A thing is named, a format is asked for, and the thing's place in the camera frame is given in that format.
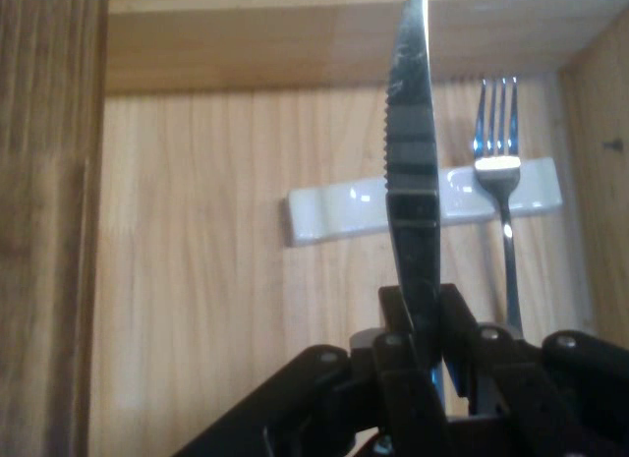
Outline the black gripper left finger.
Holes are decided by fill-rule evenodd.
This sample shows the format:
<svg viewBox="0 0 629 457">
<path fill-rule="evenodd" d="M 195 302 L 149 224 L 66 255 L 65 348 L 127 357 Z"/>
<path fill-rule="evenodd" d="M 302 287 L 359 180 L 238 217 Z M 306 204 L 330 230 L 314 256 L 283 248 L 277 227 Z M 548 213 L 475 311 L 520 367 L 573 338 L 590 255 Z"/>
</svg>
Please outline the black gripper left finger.
<svg viewBox="0 0 629 457">
<path fill-rule="evenodd" d="M 359 432 L 406 434 L 404 418 L 427 399 L 443 411 L 428 339 L 414 330 L 398 286 L 378 291 L 383 328 L 350 348 L 307 348 L 177 450 L 179 456 L 345 456 Z"/>
</svg>

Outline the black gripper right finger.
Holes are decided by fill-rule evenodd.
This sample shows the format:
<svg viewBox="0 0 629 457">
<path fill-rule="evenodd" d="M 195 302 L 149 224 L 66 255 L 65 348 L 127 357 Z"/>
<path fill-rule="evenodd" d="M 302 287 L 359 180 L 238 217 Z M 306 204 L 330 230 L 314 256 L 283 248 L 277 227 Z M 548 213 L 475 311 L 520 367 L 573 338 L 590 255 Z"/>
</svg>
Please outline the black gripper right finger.
<svg viewBox="0 0 629 457">
<path fill-rule="evenodd" d="M 440 289 L 440 342 L 473 416 L 505 427 L 521 456 L 625 456 L 628 352 L 577 330 L 534 346 L 476 321 L 458 289 Z"/>
</svg>

